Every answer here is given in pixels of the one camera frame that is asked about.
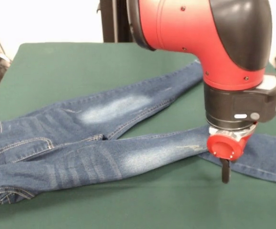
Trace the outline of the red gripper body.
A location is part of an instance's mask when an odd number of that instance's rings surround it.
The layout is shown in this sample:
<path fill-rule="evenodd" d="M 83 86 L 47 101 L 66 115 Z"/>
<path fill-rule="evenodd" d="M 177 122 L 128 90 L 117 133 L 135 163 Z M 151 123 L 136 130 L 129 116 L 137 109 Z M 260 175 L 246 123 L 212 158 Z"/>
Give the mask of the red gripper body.
<path fill-rule="evenodd" d="M 227 130 L 214 126 L 209 127 L 207 140 L 208 151 L 215 157 L 235 161 L 244 153 L 249 138 L 254 134 L 257 122 L 238 130 Z"/>

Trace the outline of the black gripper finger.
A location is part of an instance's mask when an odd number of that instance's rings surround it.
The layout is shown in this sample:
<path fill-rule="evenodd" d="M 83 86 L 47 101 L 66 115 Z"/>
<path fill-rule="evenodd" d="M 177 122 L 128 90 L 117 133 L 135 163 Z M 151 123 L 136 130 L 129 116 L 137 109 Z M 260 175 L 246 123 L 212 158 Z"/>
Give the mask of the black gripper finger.
<path fill-rule="evenodd" d="M 229 183 L 230 179 L 230 161 L 227 159 L 220 159 L 222 164 L 222 182 L 224 184 Z"/>

